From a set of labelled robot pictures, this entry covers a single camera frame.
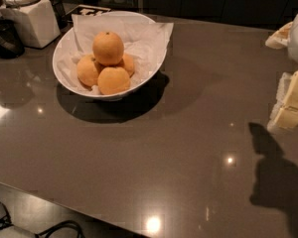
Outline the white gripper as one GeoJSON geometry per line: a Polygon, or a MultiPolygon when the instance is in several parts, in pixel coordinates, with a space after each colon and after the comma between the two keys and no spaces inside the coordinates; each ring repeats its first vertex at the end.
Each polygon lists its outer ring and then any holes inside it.
{"type": "MultiPolygon", "coordinates": [[[[298,63],[298,14],[275,31],[265,41],[272,49],[284,49],[288,46],[289,57],[298,63]]],[[[276,103],[272,108],[267,129],[269,132],[292,130],[298,126],[298,70],[293,74],[284,72],[279,80],[276,103]]]]}

